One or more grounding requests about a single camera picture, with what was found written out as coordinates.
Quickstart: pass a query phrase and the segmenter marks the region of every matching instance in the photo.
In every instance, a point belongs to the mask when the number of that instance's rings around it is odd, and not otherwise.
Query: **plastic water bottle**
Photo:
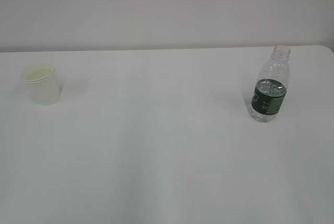
[[[287,93],[289,58],[290,48],[279,45],[260,71],[249,107],[250,115],[257,121],[269,122],[278,114]]]

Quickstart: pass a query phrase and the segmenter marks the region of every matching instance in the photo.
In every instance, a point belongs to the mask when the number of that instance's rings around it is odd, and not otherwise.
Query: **table surface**
[[[247,113],[273,48],[0,54],[0,223],[333,224],[334,55],[291,47],[280,114]],[[56,66],[61,100],[20,72]]]

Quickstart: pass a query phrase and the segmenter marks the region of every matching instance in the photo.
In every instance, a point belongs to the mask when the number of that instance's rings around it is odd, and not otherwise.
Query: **white paper cup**
[[[21,78],[39,105],[52,105],[59,100],[59,85],[53,65],[36,63],[23,70]]]

